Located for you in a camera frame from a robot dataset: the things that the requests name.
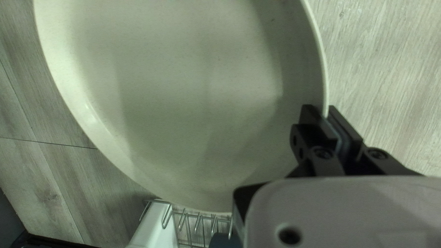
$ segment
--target screw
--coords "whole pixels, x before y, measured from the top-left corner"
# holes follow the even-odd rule
[[[322,159],[330,159],[333,157],[332,153],[325,148],[317,148],[314,150],[314,153],[317,157]]]
[[[302,239],[299,232],[292,228],[286,228],[279,232],[279,239],[285,244],[294,245],[298,244]]]
[[[376,158],[376,159],[387,159],[387,154],[379,149],[369,149],[368,153],[370,156]]]

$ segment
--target metal wire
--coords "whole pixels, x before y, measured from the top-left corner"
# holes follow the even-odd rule
[[[163,218],[162,218],[162,228],[165,229],[170,221],[170,218],[172,216],[176,216],[177,218],[179,218],[179,222],[175,223],[175,221],[173,221],[175,223],[175,231],[176,231],[176,238],[178,239],[178,245],[179,246],[186,246],[186,247],[190,247],[190,248],[206,248],[206,243],[210,242],[211,237],[215,234],[215,232],[219,232],[219,223],[227,223],[228,224],[228,231],[224,230],[223,232],[228,233],[228,238],[231,237],[232,234],[232,219],[228,216],[222,216],[219,217],[217,215],[212,214],[211,216],[205,216],[203,214],[201,214],[200,212],[198,214],[191,214],[186,212],[186,209],[184,208],[182,211],[175,211],[173,210],[172,204],[166,201],[162,201],[162,200],[145,200],[144,201],[146,204],[146,207],[144,208],[144,211],[141,215],[141,218],[143,218],[143,216],[146,214],[148,208],[150,207],[151,203],[162,203],[162,204],[167,204],[167,211],[165,212]],[[191,224],[190,224],[190,218],[191,219],[196,219],[196,222],[194,224],[194,228],[191,228]],[[204,225],[204,221],[208,220],[211,221],[211,228],[210,228],[210,232],[207,233],[206,237],[206,231],[205,231],[205,225]],[[187,240],[179,240],[179,233],[182,232],[182,229],[185,225],[185,232],[187,234]],[[194,234],[196,235],[196,237],[198,236],[198,230],[201,230],[200,232],[202,233],[202,246],[199,246],[198,244],[201,243],[195,243],[195,240],[193,239],[193,235],[192,235],[192,231],[194,230]]]

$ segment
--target ceramic coating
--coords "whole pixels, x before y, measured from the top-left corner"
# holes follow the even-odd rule
[[[35,0],[72,114],[157,196],[230,212],[234,188],[296,166],[302,104],[326,114],[325,62],[300,0]]]

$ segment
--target mounting hole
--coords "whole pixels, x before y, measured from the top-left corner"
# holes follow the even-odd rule
[[[279,232],[279,239],[288,245],[298,244],[301,240],[300,233],[294,228],[285,228]]]

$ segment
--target wood grain surface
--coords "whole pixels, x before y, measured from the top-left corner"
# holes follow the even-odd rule
[[[53,82],[38,39],[32,0],[0,1],[0,42],[6,54],[0,60],[36,140],[95,147]]]
[[[96,149],[40,144],[85,244],[115,248],[129,242],[143,199],[153,195]]]
[[[327,57],[330,104],[368,145],[441,177],[441,3],[309,3]],[[93,147],[52,81],[31,0],[0,1],[0,42],[0,136]],[[0,139],[0,187],[34,234],[123,247],[149,193],[98,150],[80,147]]]
[[[82,243],[37,142],[0,138],[0,187],[32,234]]]
[[[0,43],[0,58],[5,58]],[[23,108],[10,83],[10,79],[0,63],[0,137],[35,140],[35,135]]]
[[[310,0],[330,104],[407,167],[441,177],[441,3]]]

